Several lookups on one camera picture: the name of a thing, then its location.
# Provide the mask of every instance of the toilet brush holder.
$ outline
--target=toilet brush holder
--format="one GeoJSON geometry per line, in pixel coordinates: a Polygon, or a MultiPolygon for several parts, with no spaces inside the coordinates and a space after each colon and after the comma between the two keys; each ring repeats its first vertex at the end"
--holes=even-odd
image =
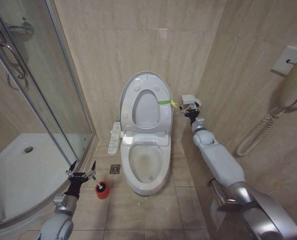
{"type": "Polygon", "coordinates": [[[110,188],[104,181],[100,181],[96,183],[95,193],[99,199],[103,200],[110,195],[110,188]]]}

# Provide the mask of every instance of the electrical outlet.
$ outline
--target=electrical outlet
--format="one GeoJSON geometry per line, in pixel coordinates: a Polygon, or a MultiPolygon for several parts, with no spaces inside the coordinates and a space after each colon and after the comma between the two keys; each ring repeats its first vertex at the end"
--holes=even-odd
{"type": "Polygon", "coordinates": [[[283,53],[271,69],[273,73],[286,76],[289,74],[294,64],[297,63],[297,47],[296,46],[286,46],[283,53]]]}

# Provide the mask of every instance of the yellow tag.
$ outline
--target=yellow tag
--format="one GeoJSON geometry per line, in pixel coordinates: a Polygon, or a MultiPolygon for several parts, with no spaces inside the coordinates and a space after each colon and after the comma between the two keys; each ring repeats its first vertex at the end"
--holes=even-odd
{"type": "Polygon", "coordinates": [[[173,108],[175,108],[176,110],[179,109],[179,107],[177,106],[177,103],[174,102],[173,100],[170,101],[170,104],[173,106],[173,108]]]}

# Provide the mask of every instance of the green tape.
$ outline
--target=green tape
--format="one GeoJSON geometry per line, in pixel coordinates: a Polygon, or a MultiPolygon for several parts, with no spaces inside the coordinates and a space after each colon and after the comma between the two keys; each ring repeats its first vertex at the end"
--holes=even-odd
{"type": "Polygon", "coordinates": [[[171,100],[158,101],[158,104],[170,104],[171,100]]]}

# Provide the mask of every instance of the shower enclosure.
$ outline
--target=shower enclosure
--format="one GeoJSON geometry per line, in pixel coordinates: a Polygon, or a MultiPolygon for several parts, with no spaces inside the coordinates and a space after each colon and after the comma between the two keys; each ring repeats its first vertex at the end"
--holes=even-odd
{"type": "Polygon", "coordinates": [[[53,0],[0,0],[0,233],[50,203],[94,137],[53,0]]]}

